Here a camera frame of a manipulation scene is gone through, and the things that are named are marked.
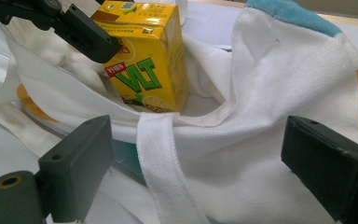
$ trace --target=bag handle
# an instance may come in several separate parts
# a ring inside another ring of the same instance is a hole
[[[173,137],[178,114],[141,113],[137,150],[146,184],[158,209],[161,224],[209,224],[188,189]]]

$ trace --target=white tote bag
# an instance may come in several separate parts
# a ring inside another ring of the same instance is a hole
[[[83,2],[76,4],[91,8]],[[358,51],[332,23],[291,1],[253,0],[234,24],[232,52],[184,36],[191,94],[182,114],[122,104],[101,66],[53,33],[43,33],[45,46],[27,21],[4,31],[8,75],[18,76],[49,124],[70,132],[109,115],[113,138],[136,143],[147,189],[118,187],[107,176],[101,191],[143,223],[333,222],[280,159],[289,115],[358,143]],[[20,139],[32,142],[44,131],[24,132]]]

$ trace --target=green lettering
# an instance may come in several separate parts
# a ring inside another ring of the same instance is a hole
[[[131,88],[136,93],[142,92],[141,85],[145,88],[145,90],[153,90],[156,88],[156,85],[153,81],[146,81],[145,78],[142,76],[141,72],[136,68],[135,65],[130,65],[126,68],[127,74],[129,77],[125,77],[121,73],[117,73],[115,77],[124,83],[126,86]]]
[[[137,64],[138,67],[141,69],[141,71],[146,72],[147,75],[152,80],[152,82],[154,83],[155,87],[153,89],[161,89],[161,84],[159,83],[158,78],[153,71],[153,69],[156,68],[153,61],[150,58],[148,58],[141,62],[138,62]]]

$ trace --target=black clamp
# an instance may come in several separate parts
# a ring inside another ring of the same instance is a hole
[[[86,121],[40,158],[36,175],[0,177],[0,224],[84,221],[113,161],[110,118]]]
[[[53,28],[54,33],[96,63],[108,62],[121,49],[114,37],[75,5],[63,12],[59,0],[0,0],[0,22],[9,24],[12,17],[31,21],[41,30]]]
[[[358,224],[358,144],[317,121],[291,116],[282,161],[335,221]]]

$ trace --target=juice box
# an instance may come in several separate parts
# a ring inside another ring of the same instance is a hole
[[[91,18],[122,45],[103,67],[124,103],[181,112],[188,79],[178,7],[105,1]]]

